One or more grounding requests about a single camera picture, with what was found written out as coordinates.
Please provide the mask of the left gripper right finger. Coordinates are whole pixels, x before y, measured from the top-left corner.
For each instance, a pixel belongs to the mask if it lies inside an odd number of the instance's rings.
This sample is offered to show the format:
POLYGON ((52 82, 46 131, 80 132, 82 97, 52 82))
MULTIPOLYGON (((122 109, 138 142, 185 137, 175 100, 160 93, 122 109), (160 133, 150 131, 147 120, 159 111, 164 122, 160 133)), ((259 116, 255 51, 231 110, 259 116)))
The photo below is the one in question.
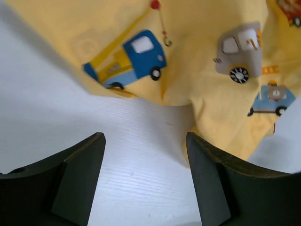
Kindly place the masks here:
POLYGON ((254 165, 192 132, 186 147, 202 225, 300 225, 300 173, 254 165))

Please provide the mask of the yellow vehicle-print cloth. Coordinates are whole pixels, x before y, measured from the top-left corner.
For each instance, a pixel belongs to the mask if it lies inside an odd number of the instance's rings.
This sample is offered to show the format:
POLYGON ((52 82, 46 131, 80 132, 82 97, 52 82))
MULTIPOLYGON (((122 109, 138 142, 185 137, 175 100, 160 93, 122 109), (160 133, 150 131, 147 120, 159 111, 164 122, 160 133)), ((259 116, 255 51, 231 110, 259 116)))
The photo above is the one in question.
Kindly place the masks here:
POLYGON ((192 105, 247 160, 301 94, 298 0, 9 0, 93 95, 192 105))

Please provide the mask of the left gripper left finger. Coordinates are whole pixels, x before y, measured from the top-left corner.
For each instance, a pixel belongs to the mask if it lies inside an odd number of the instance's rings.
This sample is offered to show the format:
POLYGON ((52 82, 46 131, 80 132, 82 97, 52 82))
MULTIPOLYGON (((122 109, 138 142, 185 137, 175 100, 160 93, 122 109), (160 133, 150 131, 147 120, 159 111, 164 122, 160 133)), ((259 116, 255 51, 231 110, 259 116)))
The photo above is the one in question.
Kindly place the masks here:
POLYGON ((1 174, 1 225, 87 225, 105 144, 104 134, 97 132, 43 160, 1 174))

